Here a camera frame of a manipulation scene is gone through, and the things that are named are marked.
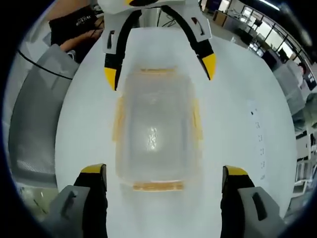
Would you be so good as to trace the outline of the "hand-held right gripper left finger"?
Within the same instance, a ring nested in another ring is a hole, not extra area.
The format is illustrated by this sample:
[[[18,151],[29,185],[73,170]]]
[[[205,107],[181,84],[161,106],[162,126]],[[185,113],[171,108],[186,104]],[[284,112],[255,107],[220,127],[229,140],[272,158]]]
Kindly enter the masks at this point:
[[[81,170],[75,183],[52,201],[49,234],[53,238],[106,238],[106,164]]]

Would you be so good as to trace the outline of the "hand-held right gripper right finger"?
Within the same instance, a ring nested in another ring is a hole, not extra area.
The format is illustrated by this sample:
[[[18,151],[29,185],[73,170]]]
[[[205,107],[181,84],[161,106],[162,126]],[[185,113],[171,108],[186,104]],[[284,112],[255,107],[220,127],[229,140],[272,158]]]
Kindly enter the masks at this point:
[[[277,238],[285,229],[278,204],[244,169],[223,166],[221,193],[222,238]]]

